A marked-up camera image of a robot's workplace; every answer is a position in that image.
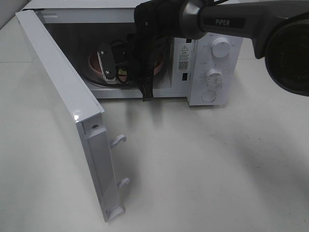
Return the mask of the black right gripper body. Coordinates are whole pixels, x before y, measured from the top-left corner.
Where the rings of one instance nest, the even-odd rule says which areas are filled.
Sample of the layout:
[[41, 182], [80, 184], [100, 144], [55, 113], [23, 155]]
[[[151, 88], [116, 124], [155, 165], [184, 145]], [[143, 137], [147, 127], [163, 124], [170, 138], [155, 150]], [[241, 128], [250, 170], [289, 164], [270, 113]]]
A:
[[180, 11], [183, 0], [150, 0], [136, 6], [136, 32], [128, 42], [128, 76], [145, 82], [153, 75], [154, 63], [168, 37], [183, 37]]

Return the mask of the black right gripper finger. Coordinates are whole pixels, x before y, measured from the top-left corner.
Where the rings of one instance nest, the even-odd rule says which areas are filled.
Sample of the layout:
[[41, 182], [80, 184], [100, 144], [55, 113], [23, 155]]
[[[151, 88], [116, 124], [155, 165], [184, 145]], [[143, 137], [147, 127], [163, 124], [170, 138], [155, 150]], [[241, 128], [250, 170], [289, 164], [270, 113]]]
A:
[[137, 87], [142, 93], [143, 101], [150, 101], [153, 99], [153, 78], [142, 78], [137, 79], [136, 81]]

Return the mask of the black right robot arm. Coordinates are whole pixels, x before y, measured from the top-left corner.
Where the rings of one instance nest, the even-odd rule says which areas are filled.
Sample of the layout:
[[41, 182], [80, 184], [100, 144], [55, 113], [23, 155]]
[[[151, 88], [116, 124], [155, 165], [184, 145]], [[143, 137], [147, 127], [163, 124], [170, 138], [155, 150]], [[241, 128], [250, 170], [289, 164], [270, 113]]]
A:
[[134, 9], [136, 32], [127, 46], [128, 76], [144, 101], [153, 97], [154, 64], [169, 38], [206, 33], [249, 38], [272, 80], [293, 94], [309, 94], [309, 3], [271, 0], [150, 0]]

